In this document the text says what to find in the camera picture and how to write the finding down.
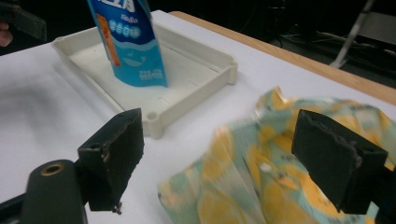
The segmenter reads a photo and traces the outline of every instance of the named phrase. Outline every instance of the white tray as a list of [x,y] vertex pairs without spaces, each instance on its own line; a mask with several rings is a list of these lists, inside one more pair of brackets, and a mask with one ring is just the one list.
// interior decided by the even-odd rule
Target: white tray
[[154,30],[168,88],[132,87],[114,77],[96,27],[59,37],[51,45],[117,113],[140,107],[144,134],[160,138],[166,125],[226,84],[234,84],[237,62],[232,55],[157,23]]

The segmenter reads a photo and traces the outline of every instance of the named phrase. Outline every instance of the patterned fabric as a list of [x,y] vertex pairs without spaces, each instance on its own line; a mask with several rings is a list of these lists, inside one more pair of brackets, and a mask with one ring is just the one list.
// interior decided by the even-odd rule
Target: patterned fabric
[[338,213],[291,154],[300,109],[324,114],[389,152],[396,161],[396,124],[378,108],[340,99],[285,99],[264,94],[254,118],[219,127],[209,150],[158,185],[174,223],[374,223],[367,215]]

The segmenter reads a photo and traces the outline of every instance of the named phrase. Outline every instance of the dark background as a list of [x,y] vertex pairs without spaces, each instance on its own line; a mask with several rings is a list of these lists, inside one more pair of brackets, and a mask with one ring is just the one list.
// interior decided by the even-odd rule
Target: dark background
[[[94,26],[86,0],[21,0],[21,7],[47,22],[48,42]],[[148,0],[151,10],[183,11],[237,32],[270,41],[298,23],[310,38],[315,31],[347,35],[365,1],[361,0]],[[377,0],[375,10],[395,14],[396,1]],[[10,27],[14,41],[0,55],[44,44]]]

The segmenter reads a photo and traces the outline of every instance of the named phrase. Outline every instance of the table surface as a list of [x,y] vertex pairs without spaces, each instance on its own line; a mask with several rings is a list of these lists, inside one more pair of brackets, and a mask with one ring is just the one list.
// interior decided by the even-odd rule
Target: table surface
[[[236,84],[217,91],[167,126],[161,139],[146,137],[144,157],[121,199],[122,215],[94,213],[87,207],[90,223],[171,223],[157,198],[157,184],[197,160],[208,149],[216,127],[252,115],[259,97],[276,86],[286,97],[347,98],[377,106],[396,119],[391,101],[396,94],[384,86],[324,64],[323,69],[304,57],[186,14],[172,14],[176,16],[152,13],[156,22],[231,53],[238,61]],[[37,166],[59,159],[75,161],[77,148],[115,112],[61,61],[50,44],[2,56],[0,68],[3,202],[24,193],[28,175]],[[327,73],[341,79],[324,77]],[[373,84],[375,90],[360,90],[363,83]],[[381,98],[368,91],[391,96]]]

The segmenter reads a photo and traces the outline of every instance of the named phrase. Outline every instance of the snack bag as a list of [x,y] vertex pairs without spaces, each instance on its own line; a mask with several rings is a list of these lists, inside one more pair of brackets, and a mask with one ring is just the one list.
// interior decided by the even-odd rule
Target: snack bag
[[147,0],[88,0],[114,75],[136,87],[167,86]]

